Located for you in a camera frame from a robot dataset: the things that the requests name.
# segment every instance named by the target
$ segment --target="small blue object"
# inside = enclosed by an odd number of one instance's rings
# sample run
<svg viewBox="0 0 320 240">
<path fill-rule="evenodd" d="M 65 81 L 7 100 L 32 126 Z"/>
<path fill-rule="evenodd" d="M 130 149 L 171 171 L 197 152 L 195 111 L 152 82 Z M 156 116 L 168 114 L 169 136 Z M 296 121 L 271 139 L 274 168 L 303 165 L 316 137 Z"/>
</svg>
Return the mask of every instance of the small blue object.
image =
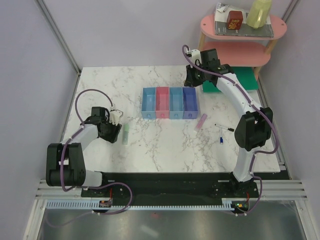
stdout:
<svg viewBox="0 0 320 240">
<path fill-rule="evenodd" d="M 184 97 L 182 87 L 170 87 L 170 119 L 184 118 Z"/>
<path fill-rule="evenodd" d="M 141 114 L 144 119 L 156 119 L 156 88 L 144 87 Z"/>
<path fill-rule="evenodd" d="M 198 104 L 196 89 L 194 87 L 183 87 L 183 119 L 196 119 L 198 116 Z"/>
</svg>

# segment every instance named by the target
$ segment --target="yellow bottle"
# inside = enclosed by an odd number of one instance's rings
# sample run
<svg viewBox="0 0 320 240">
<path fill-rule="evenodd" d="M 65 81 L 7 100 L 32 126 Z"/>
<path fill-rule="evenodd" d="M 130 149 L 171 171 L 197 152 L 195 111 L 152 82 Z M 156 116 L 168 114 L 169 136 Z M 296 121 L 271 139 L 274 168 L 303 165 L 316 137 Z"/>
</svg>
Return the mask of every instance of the yellow bottle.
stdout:
<svg viewBox="0 0 320 240">
<path fill-rule="evenodd" d="M 246 24 L 257 29 L 266 24 L 271 9 L 272 0 L 255 0 L 246 18 Z"/>
</svg>

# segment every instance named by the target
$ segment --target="green box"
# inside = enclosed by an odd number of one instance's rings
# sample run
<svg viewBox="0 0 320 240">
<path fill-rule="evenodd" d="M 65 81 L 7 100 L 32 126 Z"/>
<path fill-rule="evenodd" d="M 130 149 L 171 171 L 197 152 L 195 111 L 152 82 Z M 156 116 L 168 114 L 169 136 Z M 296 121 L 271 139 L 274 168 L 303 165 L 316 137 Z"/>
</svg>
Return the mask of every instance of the green box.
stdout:
<svg viewBox="0 0 320 240">
<path fill-rule="evenodd" d="M 232 69 L 241 85 L 247 91 L 257 90 L 258 83 L 252 67 L 249 66 L 233 66 Z M 202 85 L 204 93 L 219 93 L 220 90 L 216 88 L 211 82 L 205 81 Z"/>
</svg>

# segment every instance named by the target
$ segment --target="marble table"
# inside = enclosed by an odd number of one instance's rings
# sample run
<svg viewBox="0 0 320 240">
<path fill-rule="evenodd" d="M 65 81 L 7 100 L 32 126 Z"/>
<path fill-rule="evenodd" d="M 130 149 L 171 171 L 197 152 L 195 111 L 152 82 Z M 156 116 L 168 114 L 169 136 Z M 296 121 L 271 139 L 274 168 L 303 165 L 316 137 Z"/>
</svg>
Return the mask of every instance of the marble table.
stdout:
<svg viewBox="0 0 320 240">
<path fill-rule="evenodd" d="M 223 131 L 223 145 L 219 142 L 220 130 L 214 123 L 236 128 L 239 117 L 230 101 L 222 93 L 203 93 L 196 88 L 200 113 L 198 119 L 144 120 L 141 115 L 143 87 L 182 87 L 186 78 L 185 66 L 132 66 L 84 67 L 76 95 L 85 89 L 99 89 L 112 99 L 117 109 L 124 112 L 121 124 L 130 126 L 128 145 L 122 144 L 123 128 L 116 143 L 100 138 L 84 151 L 86 169 L 122 173 L 179 173 L 179 172 L 231 172 L 237 162 L 238 145 L 234 133 Z M 256 91 L 250 95 L 259 101 Z M 69 115 L 64 137 L 79 127 L 75 103 Z M 78 101 L 83 119 L 91 107 L 106 107 L 110 103 L 98 92 L 86 92 Z M 194 128 L 201 115 L 208 115 L 202 129 Z M 269 139 L 264 146 L 272 150 Z M 279 172 L 276 155 L 259 154 L 255 172 Z"/>
</svg>

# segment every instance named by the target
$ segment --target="shelf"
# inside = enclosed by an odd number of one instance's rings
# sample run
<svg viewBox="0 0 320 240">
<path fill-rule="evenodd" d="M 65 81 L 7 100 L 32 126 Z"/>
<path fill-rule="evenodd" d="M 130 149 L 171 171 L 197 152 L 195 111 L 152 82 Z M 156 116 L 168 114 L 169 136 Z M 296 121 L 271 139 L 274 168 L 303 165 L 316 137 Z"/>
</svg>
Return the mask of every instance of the shelf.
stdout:
<svg viewBox="0 0 320 240">
<path fill-rule="evenodd" d="M 279 17 L 270 15 L 270 21 L 273 29 L 273 38 L 253 37 L 253 36 L 221 36 L 215 34 L 215 15 L 205 16 L 201 20 L 201 31 L 209 38 L 217 40 L 274 40 L 281 38 L 287 31 L 286 23 Z"/>
<path fill-rule="evenodd" d="M 259 67 L 270 60 L 266 47 L 251 41 L 209 41 L 203 46 L 204 50 L 216 49 L 221 64 L 231 67 Z"/>
</svg>

